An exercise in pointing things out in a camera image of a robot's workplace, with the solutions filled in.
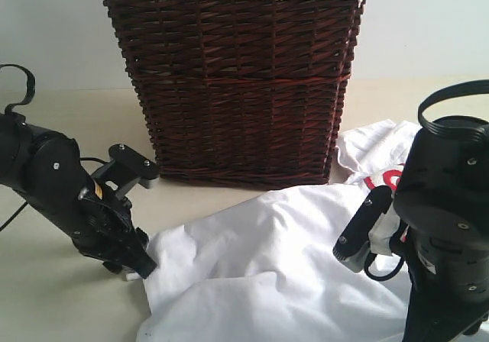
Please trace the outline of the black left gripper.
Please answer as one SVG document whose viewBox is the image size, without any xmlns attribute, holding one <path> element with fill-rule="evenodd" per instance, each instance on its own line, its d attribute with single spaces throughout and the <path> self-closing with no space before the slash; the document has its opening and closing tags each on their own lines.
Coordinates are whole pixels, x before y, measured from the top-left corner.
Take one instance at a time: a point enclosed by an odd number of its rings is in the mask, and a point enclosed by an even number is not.
<svg viewBox="0 0 489 342">
<path fill-rule="evenodd" d="M 157 268 L 149 255 L 147 235 L 135 227 L 132 203 L 115 197 L 115 189 L 96 181 L 78 181 L 64 190 L 64 218 L 70 221 L 73 245 L 111 273 L 136 273 L 147 279 Z"/>
</svg>

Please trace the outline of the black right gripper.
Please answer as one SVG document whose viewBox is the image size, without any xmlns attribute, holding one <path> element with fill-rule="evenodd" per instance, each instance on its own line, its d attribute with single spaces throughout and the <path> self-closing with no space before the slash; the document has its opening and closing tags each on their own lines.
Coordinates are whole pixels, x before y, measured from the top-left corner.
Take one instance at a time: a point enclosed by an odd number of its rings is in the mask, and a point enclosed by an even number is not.
<svg viewBox="0 0 489 342">
<path fill-rule="evenodd" d="M 463 302 L 410 276 L 411 290 L 404 341 L 455 341 L 473 337 L 488 319 L 488 300 Z"/>
</svg>

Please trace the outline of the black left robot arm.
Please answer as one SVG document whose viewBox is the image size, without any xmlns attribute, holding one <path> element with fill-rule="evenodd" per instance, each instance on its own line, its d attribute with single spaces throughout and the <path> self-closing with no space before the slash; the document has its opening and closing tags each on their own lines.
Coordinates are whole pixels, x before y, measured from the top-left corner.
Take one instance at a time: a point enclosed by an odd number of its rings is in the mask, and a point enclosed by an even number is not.
<svg viewBox="0 0 489 342">
<path fill-rule="evenodd" d="M 136 185 L 150 188 L 159 169 L 124 144 L 108 153 L 110 160 L 88 173 L 74 139 L 19 116 L 1 116 L 1 184 L 67 235 L 83 256 L 113 273 L 129 269 L 146 279 L 157 264 L 146 251 L 148 236 L 133 225 L 127 194 Z"/>
</svg>

